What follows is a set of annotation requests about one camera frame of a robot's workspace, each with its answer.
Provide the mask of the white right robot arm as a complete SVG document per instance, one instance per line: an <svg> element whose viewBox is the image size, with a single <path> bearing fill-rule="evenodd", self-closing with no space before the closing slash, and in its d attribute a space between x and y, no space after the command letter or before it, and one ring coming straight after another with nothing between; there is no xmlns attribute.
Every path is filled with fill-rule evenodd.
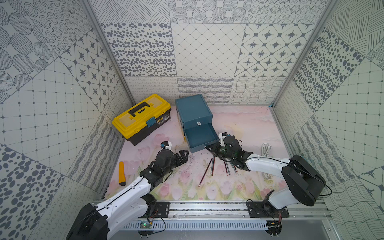
<svg viewBox="0 0 384 240"><path fill-rule="evenodd" d="M221 135L218 142L206 146L206 149L214 157L239 170L266 173L285 181L285 189L271 190L261 206L257 207L268 217L294 204L314 206L327 186L325 179L303 157L294 155L289 159L276 159L257 155L243 150L240 141L227 133Z"/></svg>

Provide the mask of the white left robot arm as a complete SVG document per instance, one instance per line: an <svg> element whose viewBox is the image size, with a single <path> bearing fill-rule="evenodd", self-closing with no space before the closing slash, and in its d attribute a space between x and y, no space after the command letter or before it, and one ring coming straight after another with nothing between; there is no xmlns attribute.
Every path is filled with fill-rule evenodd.
<svg viewBox="0 0 384 240"><path fill-rule="evenodd" d="M97 204L87 204L79 211L66 238L68 240L109 240L124 225L139 218L151 217L156 211L156 198L151 191L167 180L174 168L189 160L189 151L174 153L160 150L139 176L115 196Z"/></svg>

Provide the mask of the teal drawer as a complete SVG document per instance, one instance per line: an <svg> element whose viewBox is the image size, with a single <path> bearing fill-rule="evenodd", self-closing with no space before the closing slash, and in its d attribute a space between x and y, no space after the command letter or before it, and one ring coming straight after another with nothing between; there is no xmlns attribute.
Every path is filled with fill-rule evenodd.
<svg viewBox="0 0 384 240"><path fill-rule="evenodd" d="M206 146L219 141L212 123L184 130L191 153L204 150Z"/></svg>

